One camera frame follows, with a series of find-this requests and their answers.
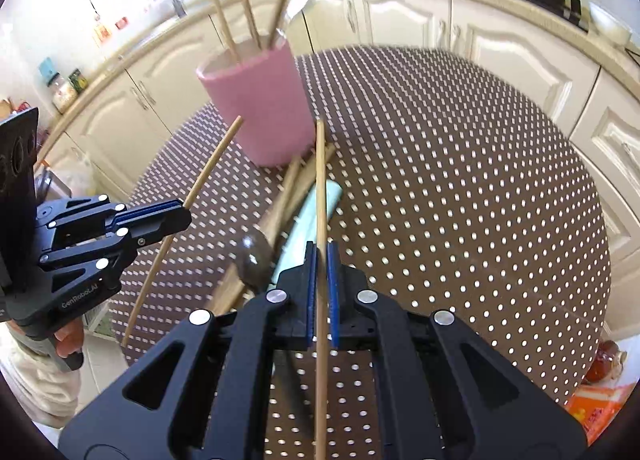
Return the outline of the light sleeve left forearm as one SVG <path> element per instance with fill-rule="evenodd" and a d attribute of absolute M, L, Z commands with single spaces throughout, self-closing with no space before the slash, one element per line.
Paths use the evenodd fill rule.
<path fill-rule="evenodd" d="M 63 371 L 47 355 L 39 355 L 1 325 L 1 373 L 26 414 L 39 424 L 63 428 L 78 408 L 78 370 Z"/>

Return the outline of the person's left hand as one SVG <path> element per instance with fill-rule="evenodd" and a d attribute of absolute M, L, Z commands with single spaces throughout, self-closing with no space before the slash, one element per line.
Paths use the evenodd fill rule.
<path fill-rule="evenodd" d="M 55 332 L 51 340 L 44 339 L 36 341 L 25 335 L 24 330 L 15 322 L 8 321 L 12 335 L 26 346 L 36 352 L 47 353 L 66 359 L 68 356 L 81 351 L 84 345 L 85 332 L 84 324 L 80 318 L 76 318 L 64 327 Z"/>

